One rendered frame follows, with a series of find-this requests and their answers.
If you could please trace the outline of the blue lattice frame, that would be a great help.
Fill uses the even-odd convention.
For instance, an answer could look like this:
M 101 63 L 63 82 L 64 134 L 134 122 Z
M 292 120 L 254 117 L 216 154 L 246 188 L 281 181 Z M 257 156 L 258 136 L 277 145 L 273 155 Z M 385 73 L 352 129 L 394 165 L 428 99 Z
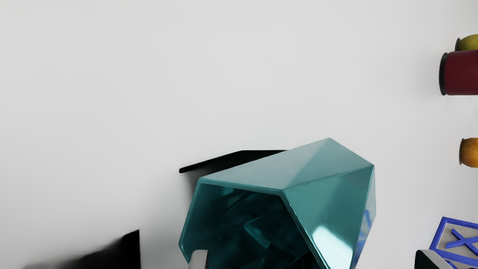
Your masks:
M 429 249 L 452 269 L 478 269 L 478 223 L 442 217 Z

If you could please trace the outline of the yellow-green fruit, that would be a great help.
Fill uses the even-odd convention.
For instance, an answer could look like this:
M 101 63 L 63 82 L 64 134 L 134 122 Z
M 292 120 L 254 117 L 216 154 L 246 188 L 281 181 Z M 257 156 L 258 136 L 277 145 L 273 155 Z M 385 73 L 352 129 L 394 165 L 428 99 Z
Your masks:
M 455 49 L 457 51 L 478 50 L 478 34 L 457 38 Z

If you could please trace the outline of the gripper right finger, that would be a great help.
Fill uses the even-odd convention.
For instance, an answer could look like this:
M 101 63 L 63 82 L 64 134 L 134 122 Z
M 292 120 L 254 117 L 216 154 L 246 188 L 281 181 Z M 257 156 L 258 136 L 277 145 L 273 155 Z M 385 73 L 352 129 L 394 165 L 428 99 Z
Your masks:
M 415 252 L 415 269 L 454 269 L 435 251 L 421 249 Z

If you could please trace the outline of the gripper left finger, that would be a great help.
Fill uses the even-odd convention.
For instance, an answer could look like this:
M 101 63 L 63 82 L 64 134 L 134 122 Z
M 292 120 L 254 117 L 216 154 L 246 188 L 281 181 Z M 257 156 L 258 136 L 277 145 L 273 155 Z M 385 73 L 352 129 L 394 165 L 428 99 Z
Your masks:
M 206 249 L 197 249 L 192 255 L 188 269 L 209 269 L 209 252 Z

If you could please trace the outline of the dark red can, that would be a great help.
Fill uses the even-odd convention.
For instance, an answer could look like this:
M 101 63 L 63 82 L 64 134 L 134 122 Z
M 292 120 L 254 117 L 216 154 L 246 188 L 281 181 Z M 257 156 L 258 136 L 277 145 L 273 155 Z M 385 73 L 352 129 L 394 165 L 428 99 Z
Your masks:
M 439 68 L 441 94 L 478 95 L 478 50 L 444 53 Z

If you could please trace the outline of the orange fruit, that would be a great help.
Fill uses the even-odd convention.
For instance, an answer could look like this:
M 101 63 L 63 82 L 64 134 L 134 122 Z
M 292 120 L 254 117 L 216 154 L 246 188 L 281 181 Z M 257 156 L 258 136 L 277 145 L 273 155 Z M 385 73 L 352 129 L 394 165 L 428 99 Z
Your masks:
M 478 168 L 478 137 L 462 139 L 459 147 L 459 163 Z

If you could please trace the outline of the teal faceted mug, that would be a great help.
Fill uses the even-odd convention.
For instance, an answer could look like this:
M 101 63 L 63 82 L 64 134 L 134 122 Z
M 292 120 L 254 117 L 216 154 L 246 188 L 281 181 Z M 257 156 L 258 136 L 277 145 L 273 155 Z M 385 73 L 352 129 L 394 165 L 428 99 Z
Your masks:
M 208 269 L 356 269 L 376 216 L 374 164 L 331 138 L 179 172 L 198 180 L 178 245 Z

